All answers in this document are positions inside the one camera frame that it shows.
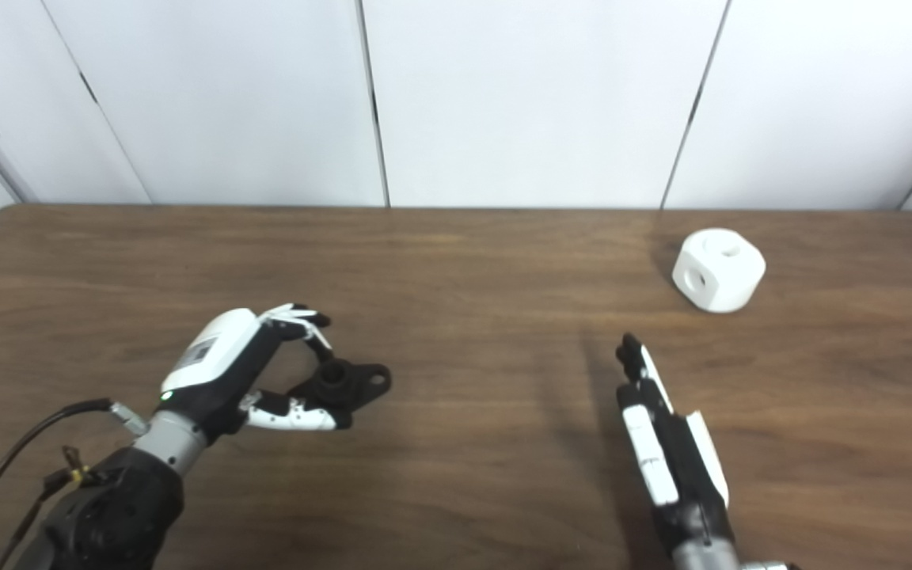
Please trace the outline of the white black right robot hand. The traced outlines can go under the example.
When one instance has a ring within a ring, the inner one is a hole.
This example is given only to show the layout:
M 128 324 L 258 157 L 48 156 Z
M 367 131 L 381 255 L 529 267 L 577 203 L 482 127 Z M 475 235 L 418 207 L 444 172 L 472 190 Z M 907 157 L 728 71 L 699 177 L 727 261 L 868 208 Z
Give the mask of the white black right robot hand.
M 730 491 L 705 419 L 674 411 L 652 355 L 633 333 L 615 356 L 627 379 L 615 397 L 663 551 L 673 558 L 684 547 L 734 548 Z

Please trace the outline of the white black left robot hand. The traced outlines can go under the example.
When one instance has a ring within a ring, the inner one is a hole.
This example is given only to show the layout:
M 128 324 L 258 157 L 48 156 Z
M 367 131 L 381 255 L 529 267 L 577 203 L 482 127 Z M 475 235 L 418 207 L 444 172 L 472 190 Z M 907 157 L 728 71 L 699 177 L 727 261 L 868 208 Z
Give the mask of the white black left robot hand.
M 335 431 L 352 418 L 312 396 L 277 394 L 255 387 L 258 375 L 283 343 L 300 340 L 318 363 L 333 357 L 322 335 L 330 320 L 301 304 L 262 314 L 235 308 L 214 318 L 182 353 L 161 385 L 160 412 L 174 412 L 202 434 L 207 445 L 244 426 L 280 431 Z

